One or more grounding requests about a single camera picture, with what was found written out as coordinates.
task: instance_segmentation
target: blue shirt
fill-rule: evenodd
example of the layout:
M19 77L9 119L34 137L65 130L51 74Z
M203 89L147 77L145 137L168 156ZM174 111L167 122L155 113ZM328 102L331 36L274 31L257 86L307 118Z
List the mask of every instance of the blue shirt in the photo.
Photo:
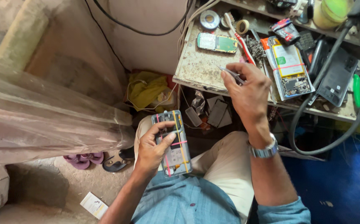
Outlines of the blue shirt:
M258 206L260 223L310 223L310 211L297 201L282 206ZM230 197L213 183L199 177L167 178L163 171L148 184L132 217L148 224L240 224Z

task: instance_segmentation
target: hand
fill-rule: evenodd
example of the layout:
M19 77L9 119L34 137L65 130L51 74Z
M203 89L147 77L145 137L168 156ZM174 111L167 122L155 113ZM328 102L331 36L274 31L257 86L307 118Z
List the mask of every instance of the hand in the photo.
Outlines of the hand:
M154 124L141 138L139 144L139 156L134 171L142 173L142 176L153 177L157 174L166 149L176 138L175 133L171 133L163 138L159 145L155 143L155 135L165 127L173 127L174 121L164 121Z
M239 86L228 72L221 72L234 109L249 134L249 142L258 149L264 148L272 142L267 120L267 99L271 80L252 64L232 63L226 67L240 74L242 79L246 79L246 82Z

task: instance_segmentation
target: silver wristwatch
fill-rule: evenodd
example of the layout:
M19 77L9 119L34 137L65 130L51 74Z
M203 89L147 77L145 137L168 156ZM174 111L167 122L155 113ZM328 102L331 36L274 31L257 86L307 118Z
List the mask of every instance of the silver wristwatch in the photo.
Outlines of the silver wristwatch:
M278 151L278 142L272 133L270 133L270 136L273 138L273 142L270 145L268 145L266 148L261 150L251 146L248 141L250 154L258 158L270 158L274 156Z

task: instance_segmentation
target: black cable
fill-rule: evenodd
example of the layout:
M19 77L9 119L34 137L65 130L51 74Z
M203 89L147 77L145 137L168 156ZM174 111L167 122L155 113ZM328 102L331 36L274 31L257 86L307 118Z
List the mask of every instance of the black cable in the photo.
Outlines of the black cable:
M334 54L336 53L337 49L340 47L340 44L342 43L342 41L344 40L344 38L346 37L348 31L350 30L350 28L355 25L357 19L356 18L349 18L349 20L346 22L346 27L343 29L342 33L340 34L339 38L336 40L335 45L333 46L327 60L325 61L319 75L317 76L317 79L314 81L313 86L315 88L317 88L318 84L320 83L320 81L322 80L322 78L324 77L324 75L326 74L326 71L330 65L330 62L332 61L332 58L334 56ZM318 150L314 150L314 151L302 151L300 149L297 148L296 143L295 143L295 130L296 130L296 126L297 126L297 122L301 116L301 114L303 113L303 110L306 108L309 100L312 98L313 94L310 94L310 96L302 103L302 105L300 106L300 108L297 110L292 123L291 123L291 132L290 132L290 138L289 138L289 142L293 148L294 151L296 151L297 153L301 154L301 155L317 155L323 152L326 152L336 146L338 146L339 144L341 144L343 141L345 141L348 137L350 137L353 132L356 130L356 128L360 125L360 110L358 111L358 115L356 117L356 120L353 122L353 124L351 125L351 127L346 131L346 133L344 133L340 138L338 138L337 140L335 140L333 143L331 143L330 145L327 145L321 149Z
M121 60L119 59L118 55L116 55L113 47L111 46L110 42L108 41L107 36L106 36L105 33L104 33L103 29L101 28L100 24L98 24L98 21L94 18L93 13L92 13L92 10L90 9L89 3L87 2L87 0L85 0L85 3L86 3L86 5L87 5L87 8L89 9L89 12L90 12L90 15L92 16L92 19L96 22L96 24L98 25L98 28L100 28L101 32L103 33L103 36L104 36L105 40L107 41L108 45L110 46L111 51L113 52L113 54L115 55L115 57L118 59L119 63L121 63L122 67L125 69L125 72L126 72L126 73L130 73L130 70L127 69L127 68L123 65L123 63L122 63Z
M137 29L135 29L135 28L133 28L133 27L131 27L131 26L129 26L129 25L126 25L126 24L124 24L124 23L119 22L118 20L114 19L110 14L108 14L108 13L105 11L105 10L103 9L103 7L101 7L101 5L98 3L97 0L93 0L93 2L94 2L94 3L96 4L96 6L101 10L101 12L103 12L104 15L106 15L110 20L112 20L112 21L114 21L115 23L117 23L117 24L119 24L119 25L121 25L121 26L123 26L123 27L125 27L125 28L128 28L128 29L130 29L130 30L132 30L132 31L134 31L134 32L136 32L136 33L140 33L140 34L147 35L147 36L163 36L163 35L166 35L166 34L168 34L168 33L173 32L176 28L178 28L178 26L179 26L179 25L183 22L183 20L186 18L187 14L188 14L191 6L192 6L192 3L188 5L187 10L186 10L186 12L184 13L183 17L180 19L180 21L179 21L171 30L169 30L169 31L167 31L167 32L165 32L165 33L146 33L146 32L143 32L143 31L139 31L139 30L137 30Z

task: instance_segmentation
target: white wall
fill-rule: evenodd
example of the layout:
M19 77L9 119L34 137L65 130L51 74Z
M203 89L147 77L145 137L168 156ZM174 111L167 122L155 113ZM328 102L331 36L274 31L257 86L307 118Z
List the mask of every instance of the white wall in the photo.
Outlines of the white wall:
M145 36L110 21L88 0L96 19L110 35L110 42L128 69L147 69L174 74L177 66L177 40L181 25L164 36ZM117 20L141 31L163 33L180 20L186 0L99 0Z

